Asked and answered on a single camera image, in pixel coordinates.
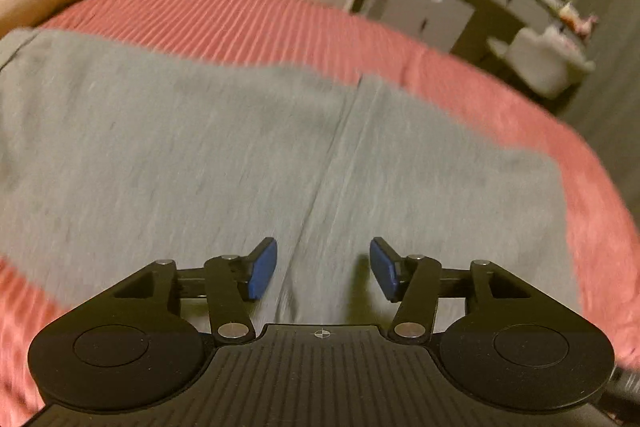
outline circular black cover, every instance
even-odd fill
[[[586,402],[613,367],[607,337],[574,312],[526,301],[504,300],[452,324],[440,343],[444,367],[466,391],[508,409]]]
[[[29,367],[47,402],[135,409],[174,393],[202,365],[200,334],[187,321],[145,299],[114,301],[63,315],[31,343]]]

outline striped pink sheet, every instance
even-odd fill
[[[492,77],[383,26],[305,0],[83,0],[44,27],[220,64],[296,64],[353,84],[377,73],[506,146],[556,160],[585,316],[640,367],[640,243],[596,156],[567,126]],[[0,425],[40,402],[26,370],[33,335],[62,310],[0,262]]]

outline mattress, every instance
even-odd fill
[[[83,0],[44,27],[219,64],[305,66],[347,84],[378,74],[502,146],[548,155],[562,174],[582,313],[607,333],[619,362],[640,367],[640,243],[628,210],[572,129],[491,76],[384,26],[305,0]],[[63,310],[64,303],[0,261],[2,427],[20,425],[42,405],[26,353],[33,335]]]

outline bed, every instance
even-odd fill
[[[359,16],[305,0],[82,0],[43,24],[218,64],[294,64],[336,82],[374,73],[502,146],[559,166],[582,313],[640,367],[638,231],[607,173],[570,128],[499,81]],[[64,308],[0,258],[0,425],[42,401],[26,367],[33,336]]]

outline white chair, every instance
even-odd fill
[[[543,35],[521,29],[511,44],[489,37],[489,51],[503,61],[538,95],[553,100],[572,84],[582,81],[595,69],[576,49],[562,42],[554,28]]]

